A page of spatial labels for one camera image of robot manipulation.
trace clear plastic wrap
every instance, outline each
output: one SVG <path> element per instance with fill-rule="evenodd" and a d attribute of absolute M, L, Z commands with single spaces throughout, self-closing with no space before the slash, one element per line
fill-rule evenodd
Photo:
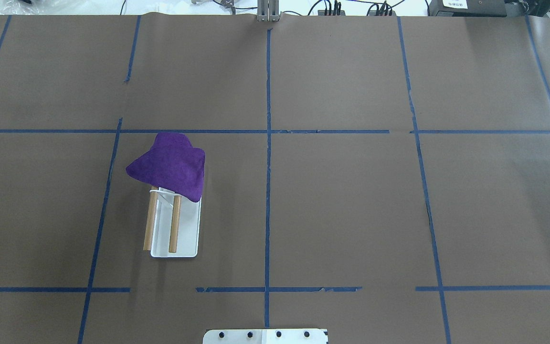
<path fill-rule="evenodd" d="M 2 0 L 0 14 L 58 14 L 73 7 L 81 6 L 84 0 L 31 0 L 28 4 L 22 0 Z"/>

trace sticker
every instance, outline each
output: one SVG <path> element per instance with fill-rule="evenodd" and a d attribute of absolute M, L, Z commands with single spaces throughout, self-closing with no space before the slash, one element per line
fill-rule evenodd
<path fill-rule="evenodd" d="M 452 9 L 468 9 L 468 4 L 465 0 L 443 0 L 443 6 L 451 7 Z"/>

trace white bracket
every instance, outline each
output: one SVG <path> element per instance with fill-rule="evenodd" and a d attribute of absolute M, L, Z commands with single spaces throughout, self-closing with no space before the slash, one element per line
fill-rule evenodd
<path fill-rule="evenodd" d="M 209 330 L 203 344 L 328 344 L 326 329 Z"/>
<path fill-rule="evenodd" d="M 279 17 L 279 0 L 258 0 L 259 22 L 278 22 Z"/>

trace wooden rod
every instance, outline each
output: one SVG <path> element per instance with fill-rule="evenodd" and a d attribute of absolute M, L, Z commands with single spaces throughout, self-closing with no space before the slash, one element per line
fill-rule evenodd
<path fill-rule="evenodd" d="M 152 233 L 154 232 L 154 222 L 157 217 L 157 198 L 158 192 L 150 192 L 150 204 L 148 205 L 148 220 L 146 221 L 146 237 L 144 237 L 144 251 L 152 249 Z"/>
<path fill-rule="evenodd" d="M 181 196 L 173 198 L 173 215 L 171 217 L 171 237 L 169 238 L 169 252 L 177 252 L 177 233 L 180 228 Z"/>

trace purple cloth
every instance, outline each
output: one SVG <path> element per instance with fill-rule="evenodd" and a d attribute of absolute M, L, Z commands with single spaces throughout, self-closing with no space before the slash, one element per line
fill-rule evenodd
<path fill-rule="evenodd" d="M 184 134 L 158 133 L 150 150 L 127 166 L 127 174 L 198 202 L 203 194 L 205 151 L 193 148 Z"/>

